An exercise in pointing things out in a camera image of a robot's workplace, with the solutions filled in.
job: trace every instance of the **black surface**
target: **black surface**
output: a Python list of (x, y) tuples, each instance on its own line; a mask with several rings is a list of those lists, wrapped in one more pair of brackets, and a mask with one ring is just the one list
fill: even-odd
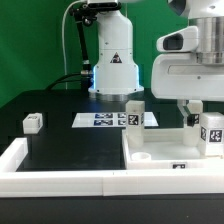
[[(176, 101), (160, 101), (149, 90), (146, 111), (153, 111), (160, 127), (182, 124)], [(122, 128), (71, 128), (76, 113), (124, 112), (126, 102), (102, 102), (77, 91), (31, 91), (0, 111), (3, 125), (1, 151), (15, 137), (28, 137), (29, 153), (18, 171), (125, 169)], [(29, 113), (42, 113), (44, 126), (37, 135), (24, 135), (22, 121)]]
[[(175, 100), (156, 100), (150, 90), (143, 100), (159, 128), (181, 127)], [(204, 107), (224, 111), (222, 103)], [(28, 136), (29, 154), (19, 171), (124, 169), (121, 128), (71, 128), (77, 112), (119, 111), (125, 103), (90, 100), (80, 91), (25, 92), (0, 110), (0, 150), (24, 136), (28, 113), (40, 112), (44, 127)], [(224, 194), (0, 198), (0, 223), (222, 224), (223, 210)]]

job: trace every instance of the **cable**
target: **cable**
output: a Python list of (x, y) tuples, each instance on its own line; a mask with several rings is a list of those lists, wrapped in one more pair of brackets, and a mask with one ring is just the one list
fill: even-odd
[(63, 20), (62, 20), (62, 34), (61, 35), (62, 35), (62, 49), (63, 49), (64, 73), (65, 73), (65, 75), (67, 75), (67, 59), (66, 59), (66, 52), (65, 52), (65, 20), (66, 20), (66, 16), (67, 16), (67, 13), (68, 13), (69, 9), (73, 5), (78, 4), (78, 3), (82, 3), (82, 2), (86, 2), (86, 0), (79, 0), (79, 1), (72, 2), (68, 6), (68, 8), (65, 10)]
[(70, 77), (74, 77), (74, 76), (80, 76), (79, 73), (75, 73), (75, 74), (69, 74), (69, 75), (64, 75), (62, 77), (60, 77), (59, 79), (55, 80), (53, 83), (51, 83), (49, 86), (47, 86), (45, 88), (45, 90), (51, 90), (55, 85), (57, 85), (58, 83), (66, 83), (66, 82), (70, 82), (70, 81), (74, 81), (74, 80), (65, 80), (67, 78)]

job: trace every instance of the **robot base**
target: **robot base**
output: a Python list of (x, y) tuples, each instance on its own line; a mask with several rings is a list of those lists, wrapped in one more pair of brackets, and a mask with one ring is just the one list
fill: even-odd
[(144, 88), (140, 87), (135, 89), (133, 92), (130, 93), (120, 93), (120, 94), (107, 94), (107, 93), (100, 93), (94, 89), (89, 89), (89, 97), (93, 99), (99, 99), (104, 101), (128, 101), (134, 99), (136, 97), (141, 97), (144, 94)]

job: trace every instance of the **small white block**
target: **small white block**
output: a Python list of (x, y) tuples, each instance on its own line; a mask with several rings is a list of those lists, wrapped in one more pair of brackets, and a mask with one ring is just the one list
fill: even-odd
[(29, 114), (23, 120), (24, 134), (37, 134), (43, 126), (43, 116), (40, 113)]
[(224, 116), (220, 113), (202, 113), (200, 125), (198, 148), (201, 154), (205, 156), (223, 155)]
[(214, 113), (202, 113), (200, 114), (200, 125), (207, 129), (212, 128), (224, 128), (224, 115)]
[(144, 143), (144, 101), (130, 100), (126, 104), (126, 130), (129, 147), (139, 148)]
[(189, 100), (187, 108), (191, 114), (200, 114), (203, 112), (203, 103), (201, 100)]

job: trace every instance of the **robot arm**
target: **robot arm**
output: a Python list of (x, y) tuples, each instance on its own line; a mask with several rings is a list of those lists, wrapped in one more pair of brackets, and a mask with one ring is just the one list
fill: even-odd
[(189, 26), (161, 37), (152, 71), (158, 98), (224, 101), (224, 0), (167, 0)]

